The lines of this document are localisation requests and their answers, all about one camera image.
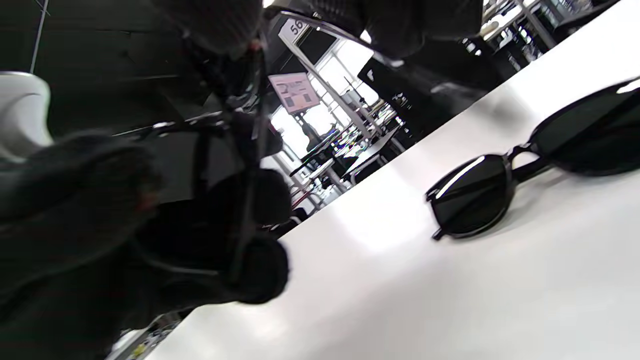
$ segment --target printed number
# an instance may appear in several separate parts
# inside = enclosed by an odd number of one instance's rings
[[[296,20],[296,22],[291,25],[291,32],[293,33],[293,35],[298,35],[300,33],[300,30],[302,30],[302,28],[304,27],[305,25],[302,23],[302,21]]]

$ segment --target sunglasses lens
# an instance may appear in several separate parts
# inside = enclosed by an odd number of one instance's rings
[[[640,80],[596,93],[552,119],[532,142],[559,167],[594,176],[640,167]]]
[[[500,156],[485,155],[457,168],[431,192],[430,203],[447,234],[482,229],[508,207],[509,176]]]

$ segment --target white tabletop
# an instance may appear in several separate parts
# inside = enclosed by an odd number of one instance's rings
[[[622,0],[287,234],[281,297],[201,307],[148,359],[638,359],[640,172],[548,172],[475,241],[430,240],[423,202],[464,161],[640,74],[638,14]]]

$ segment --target sunglasses frame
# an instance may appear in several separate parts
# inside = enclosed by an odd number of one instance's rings
[[[545,172],[545,171],[551,169],[552,167],[557,167],[557,168],[559,168],[561,170],[564,170],[565,172],[569,172],[569,173],[573,173],[573,174],[579,174],[579,175],[585,176],[585,177],[613,176],[613,175],[618,175],[618,174],[622,174],[624,172],[629,172],[629,171],[638,169],[638,164],[633,164],[633,165],[632,164],[622,164],[619,167],[616,167],[616,168],[613,168],[613,169],[610,169],[610,170],[605,170],[605,171],[589,171],[589,170],[584,170],[584,169],[578,169],[576,166],[571,166],[570,164],[554,161],[551,157],[549,157],[548,155],[546,155],[546,154],[544,154],[543,152],[540,151],[540,147],[536,142],[537,137],[542,133],[542,131],[544,131],[549,125],[551,125],[551,123],[553,123],[553,121],[557,120],[561,115],[564,115],[568,111],[571,111],[571,110],[575,109],[576,107],[584,104],[585,102],[589,102],[589,101],[591,101],[592,99],[594,99],[596,97],[600,97],[603,94],[608,94],[608,93],[611,93],[611,92],[618,93],[622,88],[624,88],[626,86],[629,86],[631,83],[634,83],[636,81],[640,81],[640,77],[629,79],[629,80],[623,81],[621,83],[617,83],[617,84],[612,85],[612,86],[608,86],[607,88],[603,88],[603,89],[601,89],[601,90],[599,90],[597,92],[594,92],[594,93],[592,93],[590,95],[587,95],[587,96],[585,96],[585,97],[583,97],[583,98],[581,98],[581,99],[579,99],[577,101],[574,101],[571,104],[565,106],[564,108],[558,110],[553,115],[551,115],[548,118],[546,118],[540,124],[538,124],[535,127],[535,129],[533,130],[533,132],[531,133],[531,136],[529,137],[529,141],[527,143],[522,144],[522,145],[518,145],[518,146],[512,148],[509,152],[507,152],[506,154],[503,154],[503,155],[498,155],[498,154],[486,154],[486,155],[484,155],[484,156],[497,156],[502,160],[502,164],[504,166],[504,171],[505,171],[505,175],[506,175],[507,186],[506,186],[506,194],[505,194],[505,204],[503,205],[500,213],[498,213],[495,216],[495,218],[493,220],[491,220],[489,223],[485,224],[482,227],[479,227],[478,229],[474,229],[473,231],[469,231],[467,233],[455,233],[455,232],[452,232],[452,231],[448,231],[446,229],[446,225],[443,225],[443,222],[438,220],[438,216],[436,214],[436,211],[433,210],[433,201],[436,199],[437,194],[441,190],[441,189],[438,188],[438,186],[442,182],[442,179],[448,178],[448,177],[452,176],[453,174],[459,172],[461,167],[465,166],[466,164],[469,164],[473,160],[470,160],[470,161],[462,164],[461,166],[455,168],[453,171],[450,171],[447,175],[443,176],[440,180],[438,180],[436,185],[432,186],[427,191],[427,193],[425,195],[426,201],[431,204],[431,210],[432,210],[433,216],[436,218],[436,221],[438,222],[438,225],[440,226],[438,231],[432,236],[432,239],[434,239],[436,241],[439,241],[445,235],[446,236],[450,236],[451,238],[454,238],[454,239],[469,238],[469,237],[476,236],[478,234],[481,234],[481,233],[489,230],[490,228],[495,226],[498,222],[500,222],[505,217],[507,211],[509,211],[509,208],[511,206],[511,201],[513,200],[513,197],[515,196],[516,187],[519,184],[523,183],[524,181],[527,181],[527,180],[535,177],[536,175],[541,174],[542,172]],[[640,86],[638,88],[631,89],[631,90],[628,90],[628,91],[629,92],[638,91],[639,88],[640,88]],[[605,115],[605,117],[615,117],[620,112],[620,107],[622,107],[626,103],[628,103],[628,99],[623,101],[617,107],[613,108],[608,114]],[[537,160],[529,163],[529,164],[526,164],[526,165],[524,165],[522,167],[514,169],[513,165],[512,165],[513,164],[513,160],[516,158],[516,156],[518,156],[518,155],[520,155],[520,154],[522,154],[524,152],[533,153],[533,154],[537,155],[539,158]]]

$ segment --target black sunglasses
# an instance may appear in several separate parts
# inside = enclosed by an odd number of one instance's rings
[[[540,158],[513,169],[523,152]],[[609,176],[640,168],[640,78],[610,86],[543,121],[524,145],[487,154],[453,170],[426,194],[440,229],[467,238],[502,220],[518,184],[558,167],[582,176]]]

